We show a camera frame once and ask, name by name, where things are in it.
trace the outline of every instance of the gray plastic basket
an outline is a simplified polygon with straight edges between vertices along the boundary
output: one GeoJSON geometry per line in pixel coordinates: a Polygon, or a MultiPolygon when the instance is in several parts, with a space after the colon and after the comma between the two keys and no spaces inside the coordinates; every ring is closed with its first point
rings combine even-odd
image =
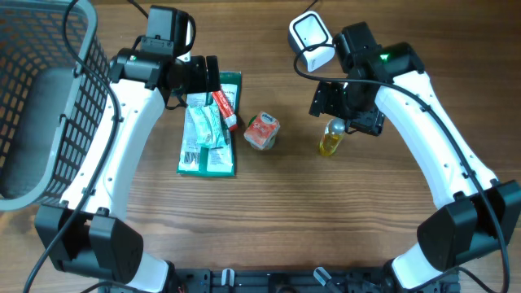
{"type": "MultiPolygon", "coordinates": [[[[58,203],[101,121],[107,92],[63,43],[67,5],[0,0],[0,210],[58,203]]],[[[107,79],[96,26],[94,8],[80,0],[68,18],[68,40],[107,79]]]]}

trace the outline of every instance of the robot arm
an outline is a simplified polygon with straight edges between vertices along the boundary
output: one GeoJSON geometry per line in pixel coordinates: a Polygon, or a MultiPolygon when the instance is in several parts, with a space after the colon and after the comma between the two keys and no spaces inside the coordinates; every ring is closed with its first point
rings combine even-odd
{"type": "MultiPolygon", "coordinates": [[[[456,130],[438,102],[429,76],[413,71],[395,77],[394,83],[417,94],[432,107],[469,158],[481,186],[484,189],[492,188],[492,182],[497,180],[496,176],[477,158],[456,130]]],[[[432,117],[422,111],[420,105],[404,94],[384,87],[376,94],[375,104],[395,125],[413,153],[427,179],[436,208],[440,209],[454,202],[453,195],[459,192],[465,196],[477,193],[470,178],[465,177],[466,171],[459,164],[459,158],[448,139],[432,117]]],[[[407,289],[421,286],[443,273],[431,265],[418,243],[404,255],[398,256],[392,262],[392,268],[401,286],[407,289]]]]}
{"type": "MultiPolygon", "coordinates": [[[[111,61],[110,86],[119,103],[120,125],[94,194],[50,252],[57,270],[145,292],[178,292],[173,264],[145,253],[142,236],[124,220],[130,182],[148,135],[172,92],[192,94],[221,88],[217,57],[190,56],[187,48],[194,41],[190,19],[183,11],[152,6],[142,49],[122,49],[111,61]]],[[[60,206],[42,205],[38,210],[35,226],[46,247],[80,203],[101,160],[115,123],[114,106],[108,99],[89,152],[60,206]]]]}
{"type": "Polygon", "coordinates": [[[497,250],[499,245],[488,210],[438,122],[415,99],[381,85],[389,83],[408,90],[440,118],[485,190],[508,243],[521,212],[521,189],[515,181],[500,184],[468,147],[438,102],[412,47],[401,43],[382,48],[366,23],[344,28],[333,42],[350,81],[380,84],[350,82],[342,87],[335,82],[321,82],[309,113],[337,116],[346,120],[346,129],[374,136],[381,134],[387,117],[418,162],[438,209],[418,227],[418,243],[389,262],[387,273],[395,286],[390,291],[419,288],[455,266],[497,250]]]}

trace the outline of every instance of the green packaging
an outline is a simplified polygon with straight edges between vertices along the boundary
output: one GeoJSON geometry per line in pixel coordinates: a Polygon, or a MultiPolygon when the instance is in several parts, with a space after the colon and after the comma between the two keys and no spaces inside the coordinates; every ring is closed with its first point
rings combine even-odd
{"type": "MultiPolygon", "coordinates": [[[[221,72],[221,88],[230,101],[234,112],[239,111],[241,91],[241,72],[221,72]]],[[[188,94],[186,103],[189,107],[202,107],[214,104],[211,93],[188,94]]],[[[225,122],[221,118],[222,134],[225,146],[217,148],[201,147],[197,143],[195,122],[190,112],[185,112],[185,128],[182,136],[181,154],[177,173],[201,177],[235,176],[234,140],[225,122]]]]}

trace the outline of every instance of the toothpaste tube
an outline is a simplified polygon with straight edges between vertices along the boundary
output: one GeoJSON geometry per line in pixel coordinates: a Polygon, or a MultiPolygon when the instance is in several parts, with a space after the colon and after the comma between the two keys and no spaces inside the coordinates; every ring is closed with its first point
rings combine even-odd
{"type": "Polygon", "coordinates": [[[237,129],[237,116],[234,113],[234,109],[231,107],[225,93],[221,90],[212,92],[212,97],[219,106],[222,116],[225,119],[226,126],[230,131],[237,129]]]}

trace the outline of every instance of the black mounting bracket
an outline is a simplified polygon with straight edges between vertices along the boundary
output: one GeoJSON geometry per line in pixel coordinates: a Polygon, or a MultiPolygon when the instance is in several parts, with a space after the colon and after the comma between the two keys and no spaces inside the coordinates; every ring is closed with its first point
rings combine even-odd
{"type": "MultiPolygon", "coordinates": [[[[450,274],[419,291],[399,289],[385,282],[383,268],[331,270],[331,282],[342,293],[459,293],[459,277],[450,274]]],[[[209,269],[176,269],[180,285],[168,293],[331,293],[313,271],[235,271],[233,286],[223,285],[222,272],[209,269]]],[[[133,293],[120,288],[105,288],[106,293],[133,293]]]]}
{"type": "MultiPolygon", "coordinates": [[[[521,188],[508,181],[485,191],[496,213],[506,244],[521,213],[521,188]]],[[[495,229],[480,195],[456,196],[425,220],[417,231],[418,243],[431,265],[446,271],[499,248],[495,229]]]]}
{"type": "MultiPolygon", "coordinates": [[[[34,225],[46,248],[71,214],[65,207],[38,209],[34,225]]],[[[138,271],[142,254],[142,236],[100,209],[95,215],[80,212],[49,257],[60,272],[126,284],[138,271]]]]}

